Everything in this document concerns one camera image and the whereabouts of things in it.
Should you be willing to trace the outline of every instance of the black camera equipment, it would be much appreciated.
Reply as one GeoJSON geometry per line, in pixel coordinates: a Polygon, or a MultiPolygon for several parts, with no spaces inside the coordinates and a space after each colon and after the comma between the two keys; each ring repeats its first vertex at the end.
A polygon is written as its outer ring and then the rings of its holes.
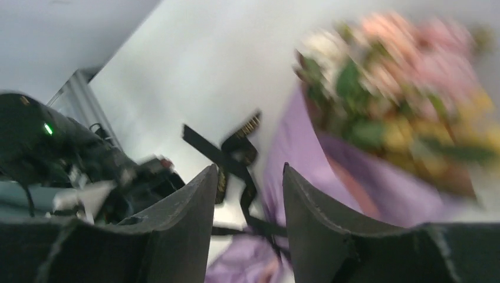
{"type": "MultiPolygon", "coordinates": [[[[99,126],[93,132],[24,94],[0,94],[0,123],[0,136],[4,137],[0,140],[0,172],[3,179],[24,188],[32,216],[29,186],[34,184],[84,189],[88,184],[113,182],[94,190],[93,194],[100,195],[91,198],[103,201],[92,217],[106,223],[120,222],[185,185],[169,160],[154,157],[137,164],[114,146],[99,124],[91,126],[99,126]]],[[[66,195],[64,200],[73,204],[58,202],[64,209],[79,211],[82,202],[78,198],[66,195]]]]}

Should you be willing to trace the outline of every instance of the lavender paper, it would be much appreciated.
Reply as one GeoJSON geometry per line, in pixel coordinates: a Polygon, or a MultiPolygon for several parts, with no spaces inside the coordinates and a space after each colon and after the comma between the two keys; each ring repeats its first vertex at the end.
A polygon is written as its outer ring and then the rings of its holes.
{"type": "MultiPolygon", "coordinates": [[[[440,219],[460,206],[428,184],[339,139],[317,137],[312,127],[303,96],[297,91],[278,126],[264,171],[260,197],[268,221],[286,224],[282,189],[285,162],[319,190],[361,212],[359,204],[331,170],[325,153],[364,186],[381,211],[380,220],[387,223],[410,227],[440,219]]],[[[286,239],[277,242],[288,246],[286,239]]],[[[290,266],[285,260],[269,281],[259,281],[273,260],[274,252],[265,240],[234,236],[229,248],[207,269],[205,283],[279,282],[285,267],[290,266]]]]}

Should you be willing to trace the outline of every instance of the wire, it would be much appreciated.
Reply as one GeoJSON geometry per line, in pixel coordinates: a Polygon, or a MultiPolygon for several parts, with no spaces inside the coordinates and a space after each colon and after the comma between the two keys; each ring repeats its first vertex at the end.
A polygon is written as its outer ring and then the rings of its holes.
{"type": "Polygon", "coordinates": [[[26,193],[26,198],[28,199],[28,212],[31,217],[35,217],[35,203],[33,202],[33,197],[31,196],[31,192],[29,192],[29,188],[26,185],[21,185],[22,189],[26,193]]]}

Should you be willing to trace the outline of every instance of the black velcro strap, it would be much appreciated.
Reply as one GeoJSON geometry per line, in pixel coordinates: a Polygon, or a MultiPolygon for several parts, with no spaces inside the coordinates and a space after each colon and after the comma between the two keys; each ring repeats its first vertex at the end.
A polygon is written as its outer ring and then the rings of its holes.
{"type": "Polygon", "coordinates": [[[238,131],[229,136],[229,138],[225,140],[221,146],[223,150],[218,149],[186,125],[184,125],[183,139],[219,166],[219,199],[216,200],[216,202],[220,203],[224,200],[229,174],[233,174],[245,182],[245,188],[240,199],[240,206],[248,226],[252,228],[252,232],[239,231],[231,228],[213,227],[212,235],[227,236],[248,234],[263,236],[271,244],[278,256],[283,254],[287,258],[290,258],[290,253],[280,248],[274,240],[274,236],[286,237],[286,228],[251,216],[249,212],[250,204],[257,196],[257,188],[252,176],[248,172],[247,167],[256,159],[257,150],[247,137],[259,126],[259,118],[260,112],[256,113],[250,121],[245,123],[244,126],[242,126],[238,131]],[[233,157],[233,154],[235,153],[241,154],[241,160],[236,160],[233,157]]]}

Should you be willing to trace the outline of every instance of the green leaf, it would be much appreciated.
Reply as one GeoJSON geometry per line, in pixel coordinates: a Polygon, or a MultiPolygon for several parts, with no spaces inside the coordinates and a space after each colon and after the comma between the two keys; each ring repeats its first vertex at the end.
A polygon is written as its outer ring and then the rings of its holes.
{"type": "Polygon", "coordinates": [[[363,60],[363,66],[368,67],[371,63],[381,58],[391,58],[384,44],[377,40],[370,44],[370,49],[366,52],[363,60]]]}
{"type": "Polygon", "coordinates": [[[446,110],[446,106],[438,96],[432,94],[428,96],[429,101],[432,103],[432,106],[436,110],[439,117],[447,117],[448,111],[446,110]]]}
{"type": "Polygon", "coordinates": [[[308,73],[310,78],[314,80],[320,80],[323,78],[323,73],[321,66],[316,62],[316,60],[308,57],[304,57],[304,70],[308,73]]]}
{"type": "Polygon", "coordinates": [[[352,125],[346,139],[362,148],[377,148],[384,142],[385,131],[383,122],[361,120],[352,125]]]}
{"type": "Polygon", "coordinates": [[[406,118],[412,118],[415,116],[415,113],[408,101],[404,101],[399,104],[398,112],[406,118]]]}
{"type": "Polygon", "coordinates": [[[498,158],[497,153],[485,146],[478,144],[465,144],[448,146],[442,144],[439,140],[433,137],[419,137],[419,141],[430,152],[439,154],[457,162],[464,163],[486,163],[498,158]]]}
{"type": "Polygon", "coordinates": [[[323,85],[318,81],[310,83],[307,88],[307,96],[317,104],[324,103],[323,85]]]}
{"type": "Polygon", "coordinates": [[[359,83],[360,71],[356,63],[350,58],[346,66],[337,77],[335,90],[341,98],[356,95],[362,88],[359,83]]]}

